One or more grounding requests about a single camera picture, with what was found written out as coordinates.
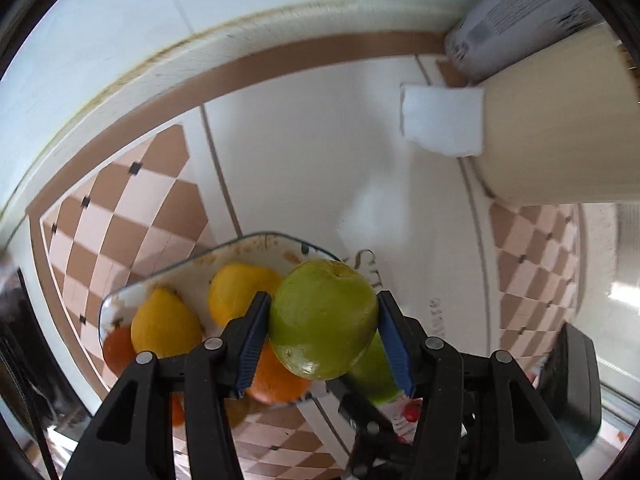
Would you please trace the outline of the small red tomato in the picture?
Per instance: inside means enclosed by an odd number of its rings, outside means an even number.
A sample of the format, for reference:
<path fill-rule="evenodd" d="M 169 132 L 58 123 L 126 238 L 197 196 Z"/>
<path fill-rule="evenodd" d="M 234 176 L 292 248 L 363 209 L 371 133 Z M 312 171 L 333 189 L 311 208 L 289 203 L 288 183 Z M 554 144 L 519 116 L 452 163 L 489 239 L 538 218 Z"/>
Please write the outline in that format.
<path fill-rule="evenodd" d="M 409 424 L 416 424 L 421 416 L 421 406 L 420 400 L 408 402 L 402 410 L 402 416 L 404 416 L 405 421 Z"/>

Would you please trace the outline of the orange at bowl edge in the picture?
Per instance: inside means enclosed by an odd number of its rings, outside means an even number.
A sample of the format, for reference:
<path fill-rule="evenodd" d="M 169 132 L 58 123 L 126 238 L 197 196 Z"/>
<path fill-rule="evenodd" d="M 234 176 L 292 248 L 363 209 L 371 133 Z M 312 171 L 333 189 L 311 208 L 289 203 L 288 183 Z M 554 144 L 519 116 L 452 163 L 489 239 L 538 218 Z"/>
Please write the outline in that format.
<path fill-rule="evenodd" d="M 106 366 L 119 377 L 136 358 L 129 325 L 116 327 L 104 340 L 103 357 Z"/>

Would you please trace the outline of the red green apple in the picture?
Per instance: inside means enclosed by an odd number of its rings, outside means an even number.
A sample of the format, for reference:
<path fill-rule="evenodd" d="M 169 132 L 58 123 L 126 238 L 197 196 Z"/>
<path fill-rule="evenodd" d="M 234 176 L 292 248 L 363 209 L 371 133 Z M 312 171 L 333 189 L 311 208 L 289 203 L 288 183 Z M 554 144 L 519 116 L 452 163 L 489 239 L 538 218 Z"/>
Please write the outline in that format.
<path fill-rule="evenodd" d="M 224 400 L 224 408 L 226 409 L 229 426 L 235 428 L 244 422 L 246 416 L 250 414 L 250 398 L 243 396 L 241 399 Z"/>

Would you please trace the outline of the yellow lemon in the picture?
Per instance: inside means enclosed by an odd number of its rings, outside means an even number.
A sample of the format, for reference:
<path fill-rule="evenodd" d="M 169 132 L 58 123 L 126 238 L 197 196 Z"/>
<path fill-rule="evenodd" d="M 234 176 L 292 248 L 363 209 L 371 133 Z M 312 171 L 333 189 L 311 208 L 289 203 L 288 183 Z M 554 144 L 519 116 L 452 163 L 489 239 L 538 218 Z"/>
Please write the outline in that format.
<path fill-rule="evenodd" d="M 137 353 L 165 359 L 191 352 L 203 331 L 198 315 L 173 290 L 157 287 L 134 315 L 130 335 Z"/>
<path fill-rule="evenodd" d="M 266 266 L 232 262 L 223 266 L 209 286 L 208 308 L 213 321 L 224 328 L 243 316 L 258 292 L 273 296 L 283 276 Z"/>

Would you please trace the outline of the large orange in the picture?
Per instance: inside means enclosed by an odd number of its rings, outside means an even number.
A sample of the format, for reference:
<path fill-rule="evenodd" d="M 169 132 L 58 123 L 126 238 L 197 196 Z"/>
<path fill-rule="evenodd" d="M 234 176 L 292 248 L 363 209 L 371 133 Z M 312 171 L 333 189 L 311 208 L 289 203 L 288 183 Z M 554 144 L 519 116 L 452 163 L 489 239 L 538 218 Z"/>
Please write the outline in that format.
<path fill-rule="evenodd" d="M 282 365 L 266 340 L 247 393 L 263 404 L 285 404 L 302 398 L 310 385 L 310 380 L 294 375 Z"/>

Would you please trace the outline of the glass fruit bowl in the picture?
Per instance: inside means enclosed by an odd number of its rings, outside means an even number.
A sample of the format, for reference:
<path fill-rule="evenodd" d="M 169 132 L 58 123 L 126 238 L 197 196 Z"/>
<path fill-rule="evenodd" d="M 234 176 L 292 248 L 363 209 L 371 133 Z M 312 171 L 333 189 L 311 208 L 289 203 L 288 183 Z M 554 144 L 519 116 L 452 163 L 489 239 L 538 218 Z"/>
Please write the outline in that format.
<path fill-rule="evenodd" d="M 116 327 L 129 325 L 131 328 L 137 310 L 157 287 L 173 290 L 198 315 L 203 340 L 218 336 L 223 330 L 209 314 L 208 293 L 214 275 L 226 264 L 242 262 L 253 266 L 266 266 L 282 276 L 287 276 L 304 262 L 336 259 L 337 256 L 306 240 L 278 232 L 248 234 L 221 244 L 106 296 L 99 315 L 99 341 L 102 353 L 105 338 Z"/>

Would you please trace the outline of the checkered printed table mat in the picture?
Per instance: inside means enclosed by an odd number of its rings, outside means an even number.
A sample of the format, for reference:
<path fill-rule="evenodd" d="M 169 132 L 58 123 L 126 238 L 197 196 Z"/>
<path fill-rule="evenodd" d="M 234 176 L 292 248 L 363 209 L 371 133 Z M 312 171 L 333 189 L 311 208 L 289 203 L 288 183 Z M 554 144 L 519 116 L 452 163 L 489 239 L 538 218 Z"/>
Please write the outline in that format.
<path fill-rule="evenodd" d="M 276 231 L 356 263 L 432 333 L 532 368 L 576 311 L 580 211 L 491 200 L 468 162 L 400 133 L 405 84 L 460 87 L 439 32 L 354 32 L 156 60 L 92 103 L 26 206 L 55 328 L 104 396 L 102 299 Z"/>

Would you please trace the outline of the grey printed package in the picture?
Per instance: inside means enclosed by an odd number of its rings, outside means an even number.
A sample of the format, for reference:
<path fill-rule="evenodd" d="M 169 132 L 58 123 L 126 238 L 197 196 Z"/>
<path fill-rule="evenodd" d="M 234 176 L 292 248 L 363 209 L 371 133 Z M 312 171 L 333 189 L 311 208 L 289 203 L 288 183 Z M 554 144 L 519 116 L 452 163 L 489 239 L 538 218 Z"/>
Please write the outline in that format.
<path fill-rule="evenodd" d="M 588 0 L 482 0 L 448 32 L 445 52 L 466 78 L 483 81 L 602 21 Z"/>

